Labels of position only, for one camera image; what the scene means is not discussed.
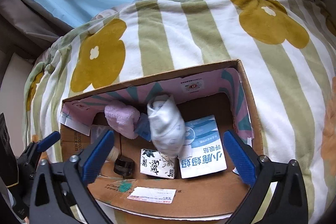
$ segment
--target cardboard flap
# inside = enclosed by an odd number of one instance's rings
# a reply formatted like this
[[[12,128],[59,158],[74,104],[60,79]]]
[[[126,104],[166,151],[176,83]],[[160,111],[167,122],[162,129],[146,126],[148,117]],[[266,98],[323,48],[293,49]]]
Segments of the cardboard flap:
[[[169,218],[210,217],[232,213],[243,200],[248,186],[236,174],[214,173],[200,179],[123,180],[97,178],[88,186],[98,200],[135,213]],[[137,186],[176,189],[172,204],[148,203],[127,197]]]

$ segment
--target white flower center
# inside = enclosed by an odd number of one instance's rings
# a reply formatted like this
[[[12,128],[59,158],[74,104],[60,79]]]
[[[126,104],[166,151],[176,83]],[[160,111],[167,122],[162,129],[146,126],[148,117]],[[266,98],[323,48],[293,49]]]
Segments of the white flower center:
[[[266,13],[268,13],[270,16],[276,16],[275,11],[273,11],[270,7],[264,6],[261,7]]]
[[[91,51],[90,51],[90,59],[91,60],[95,59],[95,58],[98,57],[98,55],[99,55],[99,48],[98,48],[98,46],[96,46],[96,47],[92,48]]]

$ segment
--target white tissue pack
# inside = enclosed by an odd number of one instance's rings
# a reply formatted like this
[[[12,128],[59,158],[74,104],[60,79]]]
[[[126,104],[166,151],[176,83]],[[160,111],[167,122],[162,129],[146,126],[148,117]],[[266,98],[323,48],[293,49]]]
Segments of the white tissue pack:
[[[221,138],[214,115],[185,123],[185,142],[179,163],[182,178],[191,178],[226,169],[226,161]]]
[[[140,173],[173,179],[175,178],[175,160],[158,151],[141,149]]]

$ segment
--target small bottle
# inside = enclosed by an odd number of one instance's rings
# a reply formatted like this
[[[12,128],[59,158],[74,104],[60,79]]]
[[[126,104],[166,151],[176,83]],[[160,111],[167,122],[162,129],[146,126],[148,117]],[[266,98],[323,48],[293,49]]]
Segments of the small bottle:
[[[132,159],[120,155],[114,163],[113,171],[124,178],[130,178],[134,172],[134,167],[135,163]]]
[[[119,155],[120,155],[119,149],[116,148],[115,146],[113,146],[113,148],[112,148],[111,152],[109,153],[109,155],[107,156],[106,160],[110,161],[110,162],[115,162]]]

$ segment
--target open cardboard box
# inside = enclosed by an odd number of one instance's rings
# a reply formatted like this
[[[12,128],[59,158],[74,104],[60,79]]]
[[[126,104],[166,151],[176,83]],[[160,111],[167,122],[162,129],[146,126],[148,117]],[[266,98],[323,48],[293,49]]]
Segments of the open cardboard box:
[[[60,118],[63,160],[90,144],[91,124],[108,125],[103,112],[109,100],[122,100],[145,112],[147,101],[162,92],[174,95],[184,121],[213,114],[221,139],[229,129],[243,139],[254,135],[253,149],[263,154],[259,119],[244,68],[240,60],[230,60],[147,76],[65,99]],[[114,208],[172,219],[221,218],[232,213],[248,191],[248,186],[232,172],[234,165],[224,146],[226,170],[189,179],[181,179],[178,164],[175,179],[141,174],[140,149],[155,149],[141,137],[130,140],[115,133],[115,146],[135,161],[133,178],[124,180],[113,172],[113,163],[105,163],[103,176],[88,185],[96,199]],[[127,199],[137,186],[177,191],[171,204]]]

